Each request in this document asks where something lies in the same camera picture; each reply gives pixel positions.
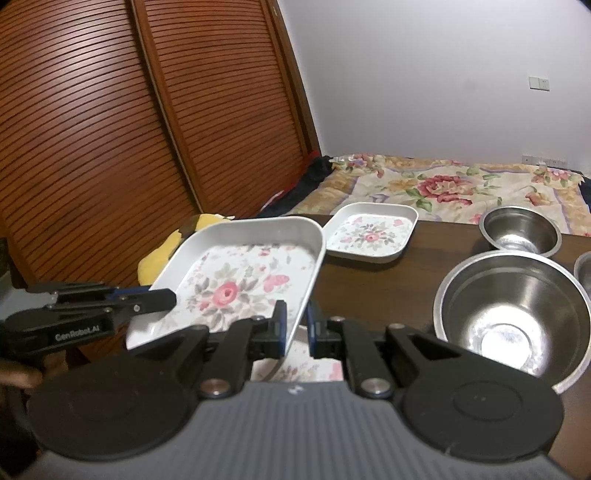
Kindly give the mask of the person's left hand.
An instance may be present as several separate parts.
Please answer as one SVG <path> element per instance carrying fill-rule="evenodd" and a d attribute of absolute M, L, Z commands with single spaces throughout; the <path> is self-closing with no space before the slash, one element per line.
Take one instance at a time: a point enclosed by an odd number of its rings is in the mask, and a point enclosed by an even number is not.
<path fill-rule="evenodd" d="M 59 375 L 68 369 L 66 354 L 53 353 L 43 358 L 42 369 L 27 367 L 13 361 L 1 361 L 0 381 L 2 386 L 32 390 L 44 380 Z"/>

